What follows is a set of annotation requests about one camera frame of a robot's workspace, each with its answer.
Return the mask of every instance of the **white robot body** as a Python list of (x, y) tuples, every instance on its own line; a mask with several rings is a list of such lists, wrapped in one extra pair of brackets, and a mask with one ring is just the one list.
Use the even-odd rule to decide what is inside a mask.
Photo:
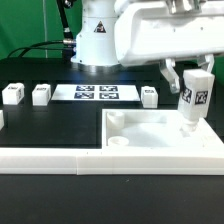
[(115, 10), (115, 46), (124, 66), (224, 52), (224, 1), (173, 14), (167, 1), (123, 0), (116, 1)]
[(118, 65), (114, 3), (115, 0), (82, 0), (82, 30), (76, 38), (76, 56), (71, 59), (82, 70), (110, 70)]

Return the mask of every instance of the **white block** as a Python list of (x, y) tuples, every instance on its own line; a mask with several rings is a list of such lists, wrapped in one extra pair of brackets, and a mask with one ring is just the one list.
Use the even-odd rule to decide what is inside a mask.
[(10, 83), (3, 91), (3, 104), (17, 105), (24, 97), (24, 85), (22, 83)]
[(144, 86), (141, 88), (141, 101), (144, 108), (157, 108), (158, 94), (154, 87)]
[(51, 98), (51, 86), (48, 84), (36, 85), (32, 92), (34, 106), (47, 106)]
[(185, 89), (180, 94), (178, 110), (191, 122), (206, 117), (215, 76), (202, 69), (184, 71)]
[(3, 111), (0, 110), (0, 130), (4, 127)]

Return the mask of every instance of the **white platform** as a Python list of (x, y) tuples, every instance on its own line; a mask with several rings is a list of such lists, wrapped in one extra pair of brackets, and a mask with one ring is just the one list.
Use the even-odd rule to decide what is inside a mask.
[[(109, 131), (109, 111), (103, 110), (102, 149), (1, 148), (0, 173), (224, 174), (223, 143), (205, 120), (200, 120), (195, 133), (187, 135), (179, 129), (177, 111), (122, 110), (123, 131)], [(125, 130), (129, 127), (133, 133)], [(129, 146), (107, 146), (113, 132), (127, 135)]]

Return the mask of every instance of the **printed marker sheet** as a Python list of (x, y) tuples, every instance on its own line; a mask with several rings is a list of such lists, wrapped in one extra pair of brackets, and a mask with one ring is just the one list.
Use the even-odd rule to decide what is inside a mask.
[(140, 101), (134, 85), (60, 84), (52, 100)]

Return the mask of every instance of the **table surface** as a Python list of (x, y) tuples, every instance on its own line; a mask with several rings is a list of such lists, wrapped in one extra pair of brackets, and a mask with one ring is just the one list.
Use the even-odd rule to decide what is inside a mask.
[[(179, 63), (178, 74), (194, 68)], [(0, 61), (0, 90), (25, 85), (17, 106), (2, 105), (1, 147), (100, 148), (102, 109), (142, 109), (141, 102), (50, 101), (32, 106), (36, 84), (154, 86), (160, 109), (176, 109), (178, 95), (157, 65), (103, 75), (75, 71), (60, 59)], [(207, 121), (224, 136), (223, 87), (216, 83)], [(181, 175), (0, 175), (0, 223), (223, 223), (224, 177)]]

